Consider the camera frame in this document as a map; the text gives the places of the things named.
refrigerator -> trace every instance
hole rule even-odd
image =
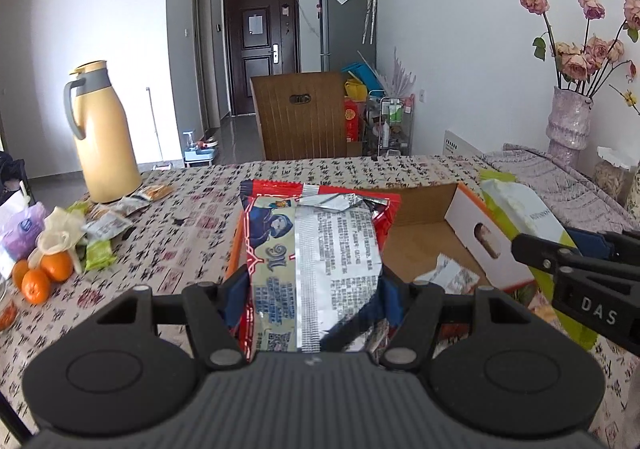
[[[367,0],[320,0],[320,57],[323,72],[339,72],[351,63],[361,63],[358,52],[373,67],[376,66],[376,33],[370,44],[371,21],[367,39],[362,44]]]

green leaf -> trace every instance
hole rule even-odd
[[[534,45],[536,48],[542,48],[543,50],[546,50],[546,42],[545,42],[545,40],[544,40],[542,37],[536,37],[536,38],[533,40],[533,45]]]
[[[545,60],[546,50],[544,48],[536,48],[536,51],[533,52],[534,57],[538,59]]]

tangerine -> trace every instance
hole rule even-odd
[[[29,272],[29,262],[26,259],[21,259],[12,268],[11,279],[14,280],[14,285],[18,289],[22,289],[22,280],[27,272]]]
[[[64,283],[74,273],[74,262],[68,252],[43,255],[40,268],[49,276],[50,280]]]
[[[24,275],[22,294],[31,304],[42,304],[49,298],[51,282],[41,269],[33,269]]]

doorway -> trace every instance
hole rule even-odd
[[[223,0],[233,115],[254,114],[251,77],[300,72],[297,0]]]
[[[198,103],[204,135],[220,127],[216,72],[213,58],[211,0],[193,0],[193,51],[198,84]]]

dark brown door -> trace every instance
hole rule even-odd
[[[300,71],[296,0],[224,0],[233,114],[255,112],[251,77]]]

